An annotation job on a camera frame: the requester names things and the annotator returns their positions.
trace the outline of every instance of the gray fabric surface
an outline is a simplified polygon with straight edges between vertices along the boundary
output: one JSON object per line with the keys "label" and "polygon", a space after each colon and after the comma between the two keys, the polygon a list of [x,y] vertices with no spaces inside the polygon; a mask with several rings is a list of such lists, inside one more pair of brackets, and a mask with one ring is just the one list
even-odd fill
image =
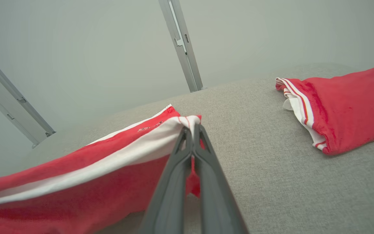
{"label": "gray fabric surface", "polygon": [[[251,233],[374,233],[374,142],[328,157],[311,146],[275,77],[333,77],[354,72],[333,64],[284,69],[119,112],[58,132],[38,145],[21,169],[62,157],[171,103],[181,115],[201,114]],[[187,198],[186,232],[200,233],[199,200]],[[135,233],[142,213],[99,234]]]}

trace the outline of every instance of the red cloth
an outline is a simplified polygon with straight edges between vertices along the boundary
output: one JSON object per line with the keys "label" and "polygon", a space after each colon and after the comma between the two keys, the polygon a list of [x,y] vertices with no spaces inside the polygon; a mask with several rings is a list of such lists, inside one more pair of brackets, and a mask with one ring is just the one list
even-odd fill
{"label": "red cloth", "polygon": [[[178,116],[180,114],[169,107],[157,117],[109,139],[87,145],[51,162],[1,177],[0,191],[90,166],[159,128],[169,118]],[[124,166],[71,188],[31,199],[0,203],[0,234],[93,233],[131,212],[145,210],[167,159],[168,155],[162,155],[152,161]],[[195,173],[187,179],[186,187],[186,193],[199,195],[199,180]]]}
{"label": "red cloth", "polygon": [[374,68],[331,79],[277,78],[276,89],[299,100],[301,123],[325,138],[314,142],[317,148],[325,146],[325,154],[340,154],[374,141]]}

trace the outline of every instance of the folded red garment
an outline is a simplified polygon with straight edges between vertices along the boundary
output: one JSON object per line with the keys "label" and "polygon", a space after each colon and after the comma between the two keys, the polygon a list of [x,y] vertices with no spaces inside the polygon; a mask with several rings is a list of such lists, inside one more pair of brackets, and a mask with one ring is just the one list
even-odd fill
{"label": "folded red garment", "polygon": [[[0,177],[0,233],[93,233],[145,210],[181,129],[200,118],[169,105],[67,156]],[[190,192],[200,193],[194,172]]]}
{"label": "folded red garment", "polygon": [[276,89],[325,154],[374,141],[374,68],[331,79],[276,78]]}

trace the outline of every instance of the red fabric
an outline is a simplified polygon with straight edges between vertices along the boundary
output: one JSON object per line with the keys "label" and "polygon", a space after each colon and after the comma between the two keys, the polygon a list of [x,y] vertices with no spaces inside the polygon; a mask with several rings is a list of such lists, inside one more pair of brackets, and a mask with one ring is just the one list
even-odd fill
{"label": "red fabric", "polygon": [[[0,178],[0,191],[62,175],[120,150],[150,132],[160,121],[180,114],[173,107],[139,126],[85,146],[65,157]],[[140,128],[150,126],[142,131]],[[92,181],[24,201],[0,204],[1,234],[94,233],[131,212],[145,210],[153,195],[168,156],[125,166]],[[199,195],[195,173],[189,176],[186,193]]]}
{"label": "red fabric", "polygon": [[[325,154],[340,154],[374,141],[374,68],[331,79],[287,80],[309,99],[313,130],[326,139]],[[284,88],[276,84],[276,89]]]}

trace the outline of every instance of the folded red cloth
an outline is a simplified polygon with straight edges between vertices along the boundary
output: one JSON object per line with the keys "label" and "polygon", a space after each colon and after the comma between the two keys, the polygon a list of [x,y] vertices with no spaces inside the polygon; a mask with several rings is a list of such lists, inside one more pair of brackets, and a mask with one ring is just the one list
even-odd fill
{"label": "folded red cloth", "polygon": [[374,141],[374,68],[331,79],[276,78],[276,89],[325,154]]}
{"label": "folded red cloth", "polygon": [[[94,233],[145,210],[181,129],[200,118],[169,105],[67,156],[0,177],[0,233]],[[193,171],[186,193],[199,196],[199,186]]]}

